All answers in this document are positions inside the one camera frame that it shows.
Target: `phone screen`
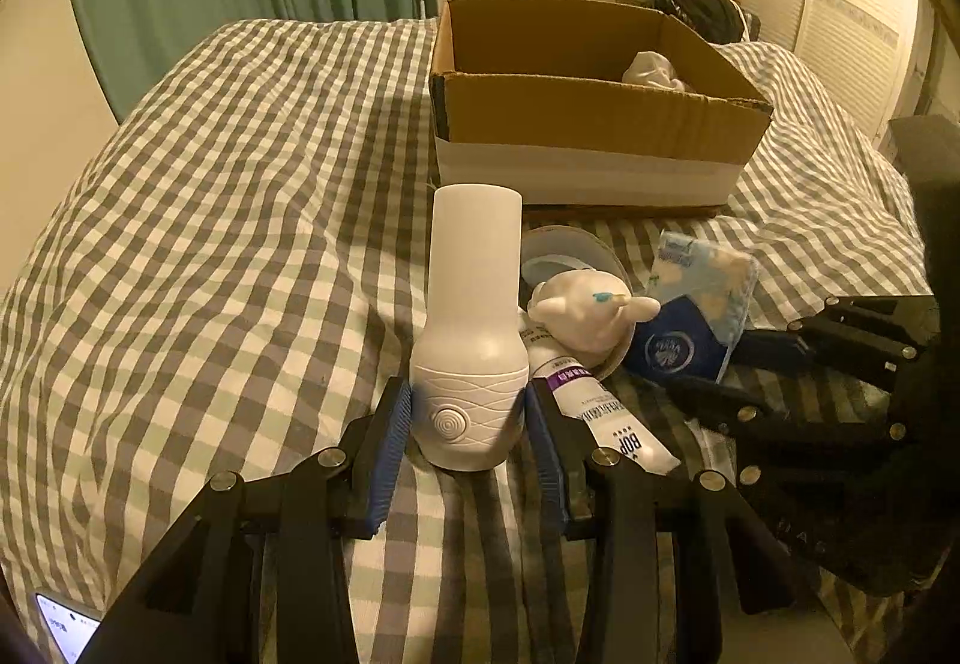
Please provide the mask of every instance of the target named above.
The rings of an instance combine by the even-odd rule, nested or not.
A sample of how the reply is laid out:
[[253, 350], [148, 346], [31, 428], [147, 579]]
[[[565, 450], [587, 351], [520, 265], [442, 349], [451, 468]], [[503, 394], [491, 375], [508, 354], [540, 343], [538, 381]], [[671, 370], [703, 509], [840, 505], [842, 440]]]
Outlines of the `phone screen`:
[[75, 609], [66, 608], [43, 594], [37, 594], [37, 604], [67, 664], [77, 664], [77, 659], [100, 622]]

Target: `smartphone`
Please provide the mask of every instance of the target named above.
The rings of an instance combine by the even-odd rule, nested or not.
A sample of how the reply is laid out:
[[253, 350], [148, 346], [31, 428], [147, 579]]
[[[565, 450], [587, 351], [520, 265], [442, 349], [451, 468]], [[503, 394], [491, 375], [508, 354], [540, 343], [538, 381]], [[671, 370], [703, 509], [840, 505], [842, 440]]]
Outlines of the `smartphone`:
[[66, 664], [77, 664], [86, 643], [100, 625], [96, 613], [40, 591], [37, 591], [37, 606]]

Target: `face mask package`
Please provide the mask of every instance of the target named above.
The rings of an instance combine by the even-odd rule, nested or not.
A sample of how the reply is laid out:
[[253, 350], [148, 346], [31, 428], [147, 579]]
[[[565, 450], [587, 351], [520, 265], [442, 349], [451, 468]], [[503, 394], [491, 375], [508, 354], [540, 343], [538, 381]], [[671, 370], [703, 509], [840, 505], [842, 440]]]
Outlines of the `face mask package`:
[[719, 382], [743, 333], [758, 269], [747, 253], [663, 232], [646, 290], [661, 312], [637, 325], [624, 365], [654, 382], [677, 373]]

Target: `cardboard box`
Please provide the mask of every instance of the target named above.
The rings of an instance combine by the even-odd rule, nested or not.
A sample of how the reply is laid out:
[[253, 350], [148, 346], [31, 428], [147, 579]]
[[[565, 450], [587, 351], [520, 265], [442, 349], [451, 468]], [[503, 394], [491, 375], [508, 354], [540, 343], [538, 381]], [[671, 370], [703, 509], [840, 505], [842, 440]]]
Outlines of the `cardboard box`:
[[[698, 94], [625, 85], [637, 52]], [[430, 68], [443, 184], [534, 205], [721, 207], [773, 112], [679, 20], [594, 0], [449, 0]]]

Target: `blue circular logo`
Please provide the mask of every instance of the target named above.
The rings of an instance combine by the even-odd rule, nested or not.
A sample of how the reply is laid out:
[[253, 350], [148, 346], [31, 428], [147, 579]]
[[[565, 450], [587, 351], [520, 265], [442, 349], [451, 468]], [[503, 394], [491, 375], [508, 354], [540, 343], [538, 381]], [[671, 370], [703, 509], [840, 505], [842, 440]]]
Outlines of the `blue circular logo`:
[[680, 330], [654, 334], [643, 350], [650, 368], [661, 372], [677, 373], [693, 360], [693, 340]]

